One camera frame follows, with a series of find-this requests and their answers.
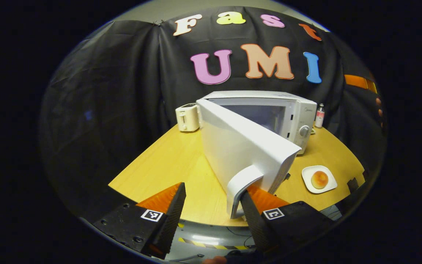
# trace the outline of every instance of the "yellow table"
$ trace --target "yellow table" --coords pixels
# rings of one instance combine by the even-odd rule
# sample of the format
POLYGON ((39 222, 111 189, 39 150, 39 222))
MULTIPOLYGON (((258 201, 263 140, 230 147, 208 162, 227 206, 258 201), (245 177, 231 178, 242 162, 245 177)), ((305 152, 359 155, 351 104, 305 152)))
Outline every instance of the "yellow table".
MULTIPOLYGON (((347 182, 354 177, 362 185, 364 169, 352 152, 324 128, 315 128, 303 155, 295 158, 289 173, 275 194, 287 202, 304 201, 317 210, 347 197, 347 182), (309 192, 302 169, 323 165, 330 169, 338 187, 321 194, 309 192)), ((178 182, 184 182, 186 199, 181 218, 215 226, 247 226, 243 219, 229 219, 226 193, 214 175, 201 144, 201 131, 180 132, 177 126, 154 142, 128 165, 109 186, 140 202, 178 182)))

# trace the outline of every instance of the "bread roll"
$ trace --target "bread roll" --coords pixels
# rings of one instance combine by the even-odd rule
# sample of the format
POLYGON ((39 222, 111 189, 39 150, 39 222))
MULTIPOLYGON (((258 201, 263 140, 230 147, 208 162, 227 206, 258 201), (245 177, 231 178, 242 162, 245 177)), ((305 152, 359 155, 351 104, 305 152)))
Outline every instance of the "bread roll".
POLYGON ((317 171, 312 176, 312 186, 317 189, 322 189, 328 184, 328 176, 325 172, 317 171))

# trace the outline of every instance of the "white microwave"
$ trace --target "white microwave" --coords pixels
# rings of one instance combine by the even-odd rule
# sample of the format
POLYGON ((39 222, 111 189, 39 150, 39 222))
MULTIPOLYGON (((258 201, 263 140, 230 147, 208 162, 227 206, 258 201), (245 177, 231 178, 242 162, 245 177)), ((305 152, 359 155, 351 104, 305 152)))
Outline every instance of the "white microwave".
POLYGON ((312 131, 317 103, 287 92, 218 91, 203 99, 214 102, 300 146, 303 154, 312 131))

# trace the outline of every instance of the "yellow and black tape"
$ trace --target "yellow and black tape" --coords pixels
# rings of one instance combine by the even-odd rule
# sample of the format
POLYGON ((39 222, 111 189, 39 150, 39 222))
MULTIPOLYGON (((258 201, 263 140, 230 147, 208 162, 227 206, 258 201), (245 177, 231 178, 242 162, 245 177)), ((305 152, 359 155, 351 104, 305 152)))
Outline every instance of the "yellow and black tape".
POLYGON ((251 249, 254 246, 223 246, 223 245, 211 245, 211 244, 204 244, 201 242, 196 242, 196 241, 191 241, 188 239, 184 239, 182 237, 179 237, 179 241, 183 242, 183 243, 187 243, 187 244, 192 244, 195 245, 197 247, 202 247, 202 248, 208 248, 208 249, 239 249, 239 250, 244 250, 244 249, 251 249))

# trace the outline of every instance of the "plate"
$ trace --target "plate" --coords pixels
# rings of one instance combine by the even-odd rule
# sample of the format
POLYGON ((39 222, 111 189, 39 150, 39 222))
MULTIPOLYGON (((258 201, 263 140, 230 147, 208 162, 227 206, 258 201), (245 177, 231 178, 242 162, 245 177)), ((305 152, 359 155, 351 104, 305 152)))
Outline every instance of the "plate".
POLYGON ((314 194, 321 194, 321 193, 324 193, 326 191, 333 190, 338 186, 338 184, 336 183, 335 177, 333 177, 332 172, 330 172, 330 170, 327 167, 322 166, 322 165, 304 168, 302 170, 302 179, 304 179, 304 183, 305 183, 305 186, 307 187, 307 189, 314 194), (312 179, 312 176, 314 175, 314 173, 317 172, 317 171, 325 172, 328 176, 327 186, 325 186, 322 189, 317 189, 317 188, 312 186, 311 179, 312 179))

